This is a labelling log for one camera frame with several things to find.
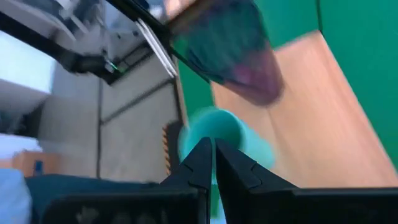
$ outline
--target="orange object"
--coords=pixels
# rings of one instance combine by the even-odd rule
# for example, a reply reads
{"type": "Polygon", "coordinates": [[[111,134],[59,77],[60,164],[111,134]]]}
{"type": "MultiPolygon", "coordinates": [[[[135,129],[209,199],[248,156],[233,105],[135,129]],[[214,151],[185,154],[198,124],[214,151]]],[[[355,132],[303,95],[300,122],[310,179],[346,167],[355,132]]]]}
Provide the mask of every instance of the orange object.
{"type": "Polygon", "coordinates": [[[22,151],[12,159],[0,160],[0,168],[21,170],[25,177],[59,172],[60,156],[54,153],[22,151]]]}

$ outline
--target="white object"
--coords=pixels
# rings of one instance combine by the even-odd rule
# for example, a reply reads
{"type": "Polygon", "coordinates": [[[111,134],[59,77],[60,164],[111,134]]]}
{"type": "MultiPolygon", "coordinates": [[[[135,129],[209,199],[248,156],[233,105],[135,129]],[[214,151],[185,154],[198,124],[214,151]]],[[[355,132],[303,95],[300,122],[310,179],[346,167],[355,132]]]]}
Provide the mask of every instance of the white object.
{"type": "Polygon", "coordinates": [[[70,9],[77,5],[79,0],[56,0],[64,9],[70,9]]]}
{"type": "Polygon", "coordinates": [[[0,223],[30,223],[32,199],[21,171],[0,169],[0,198],[0,223]]]}
{"type": "Polygon", "coordinates": [[[149,13],[156,19],[161,19],[163,16],[163,8],[162,6],[150,6],[149,13]]]}
{"type": "Polygon", "coordinates": [[[150,47],[155,52],[156,56],[159,58],[160,62],[166,69],[167,73],[173,78],[177,76],[177,69],[173,64],[172,59],[167,54],[163,45],[160,43],[159,39],[156,37],[152,29],[144,22],[142,19],[138,19],[136,22],[138,28],[141,30],[145,39],[148,41],[150,47]]]}
{"type": "Polygon", "coordinates": [[[32,112],[52,91],[56,61],[0,31],[0,111],[32,112]]]}
{"type": "Polygon", "coordinates": [[[0,159],[12,159],[15,154],[25,150],[43,151],[36,138],[0,134],[0,159]]]}

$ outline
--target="green wall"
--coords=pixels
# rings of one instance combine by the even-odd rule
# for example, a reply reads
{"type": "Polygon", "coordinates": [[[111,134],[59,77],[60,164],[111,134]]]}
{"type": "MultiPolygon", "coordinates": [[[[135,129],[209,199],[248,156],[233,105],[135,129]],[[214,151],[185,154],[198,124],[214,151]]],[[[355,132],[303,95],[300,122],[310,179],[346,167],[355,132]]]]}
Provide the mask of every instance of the green wall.
{"type": "Polygon", "coordinates": [[[321,1],[323,35],[398,167],[398,1],[321,1]]]}

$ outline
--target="wooden table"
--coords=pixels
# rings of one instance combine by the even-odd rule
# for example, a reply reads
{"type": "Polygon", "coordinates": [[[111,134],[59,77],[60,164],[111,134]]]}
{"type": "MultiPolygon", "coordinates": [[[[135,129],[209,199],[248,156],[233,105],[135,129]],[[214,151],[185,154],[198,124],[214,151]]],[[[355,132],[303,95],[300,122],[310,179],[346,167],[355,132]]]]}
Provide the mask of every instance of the wooden table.
{"type": "MultiPolygon", "coordinates": [[[[174,16],[190,0],[169,0],[174,16]]],[[[268,140],[271,170],[299,187],[391,187],[397,174],[323,36],[307,34],[275,52],[285,91],[268,108],[212,83],[216,106],[268,140]]]]}

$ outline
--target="floor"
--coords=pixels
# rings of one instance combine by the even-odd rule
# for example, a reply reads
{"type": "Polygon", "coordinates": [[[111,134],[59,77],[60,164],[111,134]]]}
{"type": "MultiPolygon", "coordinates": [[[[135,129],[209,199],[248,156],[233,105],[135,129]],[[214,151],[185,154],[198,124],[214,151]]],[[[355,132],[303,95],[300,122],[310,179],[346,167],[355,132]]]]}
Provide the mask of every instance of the floor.
{"type": "MultiPolygon", "coordinates": [[[[66,37],[58,42],[79,52],[96,52],[100,50],[96,32],[78,43],[66,37]]],[[[166,81],[168,78],[155,56],[113,86],[93,75],[69,74],[58,66],[53,95],[42,110],[40,145],[44,151],[62,155],[63,174],[162,181],[166,177],[162,127],[178,119],[174,87],[166,81]],[[156,91],[126,108],[154,87],[156,91]]]]}

